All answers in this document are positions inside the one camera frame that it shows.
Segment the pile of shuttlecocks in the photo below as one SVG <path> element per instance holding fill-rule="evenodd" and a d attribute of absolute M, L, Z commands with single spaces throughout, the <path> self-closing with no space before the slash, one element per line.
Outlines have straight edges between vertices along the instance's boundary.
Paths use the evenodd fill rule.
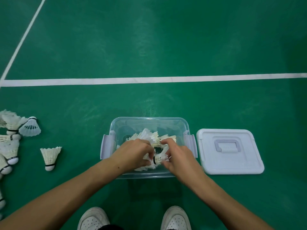
<path fill-rule="evenodd" d="M 133 136 L 131 136 L 130 138 L 127 139 L 127 141 L 135 140 L 135 139 L 145 139 L 145 140 L 148 140 L 150 142 L 152 147 L 163 149 L 162 152 L 155 153 L 152 160 L 149 158 L 149 155 L 147 153 L 143 157 L 143 159 L 149 160 L 151 162 L 151 165 L 137 168 L 137 169 L 135 169 L 135 171 L 155 169 L 157 166 L 159 166 L 161 164 L 162 161 L 169 161 L 170 157 L 168 157 L 168 155 L 166 154 L 168 149 L 169 149 L 169 146 L 167 144 L 161 144 L 161 141 L 166 139 L 166 138 L 172 138 L 176 142 L 176 136 L 175 135 L 173 135 L 173 136 L 162 135 L 162 136 L 159 137 L 159 134 L 158 134 L 157 131 L 152 133 L 147 128 L 145 128 L 139 134 L 135 133 Z"/>
<path fill-rule="evenodd" d="M 11 165 L 19 161 L 18 148 L 22 136 L 39 135 L 41 130 L 37 124 L 37 118 L 20 117 L 16 113 L 3 110 L 0 112 L 0 127 L 7 128 L 7 135 L 0 135 L 0 179 L 9 174 L 13 168 Z M 41 148 L 40 151 L 45 161 L 45 170 L 51 171 L 55 167 L 56 158 L 62 147 Z M 0 192 L 0 209 L 6 204 Z"/>

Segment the hand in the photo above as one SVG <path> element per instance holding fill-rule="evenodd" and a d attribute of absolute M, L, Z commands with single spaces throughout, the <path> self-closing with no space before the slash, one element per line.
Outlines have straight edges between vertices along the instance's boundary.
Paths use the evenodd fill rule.
<path fill-rule="evenodd" d="M 121 169 L 122 174 L 142 166 L 151 165 L 150 161 L 144 160 L 145 154 L 153 159 L 154 148 L 150 142 L 144 139 L 129 140 L 123 143 L 110 157 Z"/>
<path fill-rule="evenodd" d="M 162 164 L 187 187 L 195 190 L 204 178 L 209 179 L 188 147 L 178 146 L 172 138 L 162 140 L 161 144 L 169 145 L 166 154 L 171 156 L 169 162 L 163 161 Z"/>

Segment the black band on shuttlecock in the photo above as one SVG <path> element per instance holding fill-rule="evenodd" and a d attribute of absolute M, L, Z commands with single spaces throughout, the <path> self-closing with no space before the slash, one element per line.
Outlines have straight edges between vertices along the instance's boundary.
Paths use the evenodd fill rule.
<path fill-rule="evenodd" d="M 7 168 L 7 167 L 10 167 L 10 166 L 9 166 L 9 165 L 4 166 L 2 169 L 0 169 L 0 172 L 1 172 L 2 170 L 4 170 L 5 168 Z"/>

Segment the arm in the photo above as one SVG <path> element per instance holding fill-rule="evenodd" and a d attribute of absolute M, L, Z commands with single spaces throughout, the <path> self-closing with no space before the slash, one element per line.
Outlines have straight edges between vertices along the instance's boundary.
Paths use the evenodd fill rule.
<path fill-rule="evenodd" d="M 94 193 L 127 171 L 150 165 L 154 149 L 147 140 L 125 142 L 112 156 L 59 185 L 0 222 L 0 229 L 60 229 Z"/>
<path fill-rule="evenodd" d="M 272 229 L 209 178 L 186 146 L 178 146 L 171 138 L 161 143 L 169 145 L 167 154 L 172 156 L 163 165 L 207 204 L 227 229 Z"/>

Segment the white plastic lid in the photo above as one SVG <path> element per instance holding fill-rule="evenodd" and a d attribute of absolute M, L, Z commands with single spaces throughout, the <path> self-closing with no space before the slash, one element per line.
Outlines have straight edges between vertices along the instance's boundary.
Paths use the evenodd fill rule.
<path fill-rule="evenodd" d="M 253 134 L 240 129 L 200 129 L 197 142 L 207 174 L 261 174 L 264 165 Z"/>

